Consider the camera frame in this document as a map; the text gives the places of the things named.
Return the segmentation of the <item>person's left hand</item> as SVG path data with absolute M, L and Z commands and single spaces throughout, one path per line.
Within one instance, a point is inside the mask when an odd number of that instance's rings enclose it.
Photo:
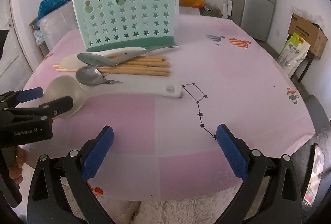
M 9 170 L 9 177 L 15 184 L 19 185 L 23 181 L 22 167 L 26 162 L 26 151 L 20 146 L 16 147 L 15 163 Z

